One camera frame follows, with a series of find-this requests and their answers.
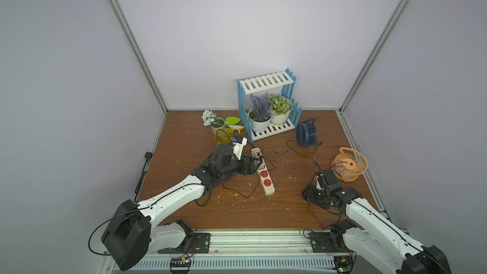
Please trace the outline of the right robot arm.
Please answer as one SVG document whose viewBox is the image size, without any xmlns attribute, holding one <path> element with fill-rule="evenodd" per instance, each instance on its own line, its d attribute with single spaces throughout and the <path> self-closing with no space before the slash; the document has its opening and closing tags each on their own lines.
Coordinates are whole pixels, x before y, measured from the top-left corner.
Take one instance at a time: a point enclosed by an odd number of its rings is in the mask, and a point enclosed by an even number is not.
<svg viewBox="0 0 487 274">
<path fill-rule="evenodd" d="M 335 252 L 355 252 L 381 273 L 450 273 L 446 255 L 426 247 L 380 214 L 353 187 L 344 188 L 330 169 L 319 171 L 302 192 L 322 209 L 336 208 L 347 218 L 327 232 L 311 232 L 313 244 Z"/>
</svg>

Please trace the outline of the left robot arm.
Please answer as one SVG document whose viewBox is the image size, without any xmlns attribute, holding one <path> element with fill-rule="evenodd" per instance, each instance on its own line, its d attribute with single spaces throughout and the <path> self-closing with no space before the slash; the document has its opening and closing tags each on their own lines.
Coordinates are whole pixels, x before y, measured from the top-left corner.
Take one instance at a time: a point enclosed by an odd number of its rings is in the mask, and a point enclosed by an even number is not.
<svg viewBox="0 0 487 274">
<path fill-rule="evenodd" d="M 179 249 L 192 230 L 183 222 L 159 224 L 183 206 L 195 202 L 235 174 L 253 175 L 263 164 L 263 157 L 243 155 L 244 145 L 223 144 L 184 180 L 147 200 L 126 200 L 108 219 L 101 242 L 119 270 L 127 271 L 152 251 Z"/>
</svg>

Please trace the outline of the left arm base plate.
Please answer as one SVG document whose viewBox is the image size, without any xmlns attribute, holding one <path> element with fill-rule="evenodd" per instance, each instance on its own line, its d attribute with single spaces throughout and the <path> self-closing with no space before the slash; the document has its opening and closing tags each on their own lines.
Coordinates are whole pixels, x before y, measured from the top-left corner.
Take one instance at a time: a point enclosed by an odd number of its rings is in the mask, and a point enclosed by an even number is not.
<svg viewBox="0 0 487 274">
<path fill-rule="evenodd" d="M 211 244 L 211 234 L 195 232 L 184 221 L 177 220 L 174 223 L 166 225 L 171 227 L 178 234 L 171 232 L 169 234 L 171 240 L 180 240 L 176 245 L 165 245 L 162 249 L 157 250 L 159 254 L 173 254 L 173 253 L 186 253 L 186 254 L 207 254 L 209 252 L 209 246 Z"/>
</svg>

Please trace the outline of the beige red power strip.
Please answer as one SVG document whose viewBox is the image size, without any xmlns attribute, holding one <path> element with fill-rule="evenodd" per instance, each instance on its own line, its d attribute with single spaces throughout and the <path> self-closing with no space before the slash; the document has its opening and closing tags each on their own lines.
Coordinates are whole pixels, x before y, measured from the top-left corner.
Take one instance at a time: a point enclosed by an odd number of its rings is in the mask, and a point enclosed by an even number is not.
<svg viewBox="0 0 487 274">
<path fill-rule="evenodd" d="M 266 165 L 264 157 L 262 162 L 264 163 L 264 170 L 262 170 L 259 174 L 259 181 L 261 187 L 263 188 L 264 194 L 266 196 L 270 196 L 275 193 L 275 186 L 274 186 L 274 182 L 271 179 L 270 170 Z"/>
</svg>

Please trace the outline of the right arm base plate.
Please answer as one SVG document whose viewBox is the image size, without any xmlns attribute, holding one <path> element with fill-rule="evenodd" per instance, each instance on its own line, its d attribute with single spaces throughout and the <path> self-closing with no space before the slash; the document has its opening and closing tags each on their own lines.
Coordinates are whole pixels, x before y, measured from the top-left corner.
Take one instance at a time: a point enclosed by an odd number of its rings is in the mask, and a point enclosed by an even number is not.
<svg viewBox="0 0 487 274">
<path fill-rule="evenodd" d="M 309 239 L 314 253 L 349 251 L 341 236 L 333 232 L 310 232 Z"/>
</svg>

